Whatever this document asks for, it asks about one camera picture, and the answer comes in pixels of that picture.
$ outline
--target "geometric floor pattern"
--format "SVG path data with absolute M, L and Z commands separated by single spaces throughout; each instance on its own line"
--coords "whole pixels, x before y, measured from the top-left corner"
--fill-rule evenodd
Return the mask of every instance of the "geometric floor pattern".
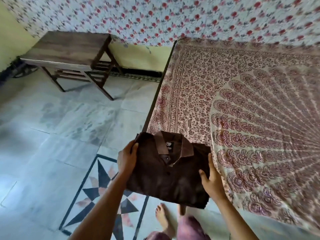
M 97 154 L 59 227 L 71 235 L 118 173 L 117 161 Z M 135 240 L 147 200 L 145 195 L 125 190 L 116 216 L 111 240 Z

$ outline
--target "shirt collar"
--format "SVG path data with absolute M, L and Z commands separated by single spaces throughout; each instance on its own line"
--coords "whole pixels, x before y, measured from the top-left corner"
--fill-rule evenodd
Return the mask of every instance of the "shirt collar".
M 166 146 L 166 141 L 177 141 L 177 138 L 181 138 L 181 154 L 180 157 L 190 157 L 194 155 L 193 145 L 184 137 L 182 134 L 178 133 L 169 133 L 165 131 L 158 131 L 154 134 L 155 144 L 159 154 L 169 154 L 169 151 Z

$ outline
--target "person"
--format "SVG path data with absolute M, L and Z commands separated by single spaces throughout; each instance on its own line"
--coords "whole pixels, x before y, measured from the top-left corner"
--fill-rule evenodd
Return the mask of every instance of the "person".
M 108 186 L 106 192 L 87 214 L 80 225 L 71 234 L 70 240 L 110 239 L 114 227 L 116 215 L 120 205 L 126 182 L 137 160 L 138 144 L 130 141 L 126 147 L 118 154 L 118 174 Z M 234 208 L 226 197 L 222 179 L 212 161 L 211 154 L 208 155 L 210 166 L 210 176 L 199 170 L 202 185 L 208 195 L 217 204 L 223 219 L 235 240 L 256 240 L 258 239 L 244 219 Z M 167 217 L 167 209 L 164 204 L 160 204 L 155 209 L 155 217 L 161 224 L 162 232 L 151 232 L 147 240 L 170 240 L 174 237 L 175 231 Z M 204 233 L 200 223 L 193 216 L 186 214 L 186 207 L 178 206 L 178 229 L 177 240 L 210 240 Z

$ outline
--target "person's left hand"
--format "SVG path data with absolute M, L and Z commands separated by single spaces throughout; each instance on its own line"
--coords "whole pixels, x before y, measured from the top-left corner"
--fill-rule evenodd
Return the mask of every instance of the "person's left hand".
M 134 143 L 134 140 L 132 140 L 118 153 L 117 164 L 120 175 L 129 178 L 132 174 L 137 161 L 137 149 L 138 143 Z

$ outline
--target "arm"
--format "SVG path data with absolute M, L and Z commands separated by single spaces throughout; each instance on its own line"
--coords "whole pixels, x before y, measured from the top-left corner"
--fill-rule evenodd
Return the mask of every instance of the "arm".
M 106 240 L 111 238 L 126 183 L 136 164 L 137 148 L 138 144 L 130 141 L 129 144 L 119 152 L 117 160 L 119 172 L 117 176 L 110 183 L 98 203 L 75 229 L 69 238 L 70 240 Z
M 217 204 L 220 213 L 226 222 L 226 225 L 235 240 L 259 240 L 254 234 L 248 224 L 241 217 L 239 212 L 234 208 L 231 202 L 226 197 L 224 192 L 221 176 L 214 167 L 211 153 L 208 155 L 210 166 L 210 177 L 206 177 L 206 174 L 199 170 L 202 185 L 208 195 Z

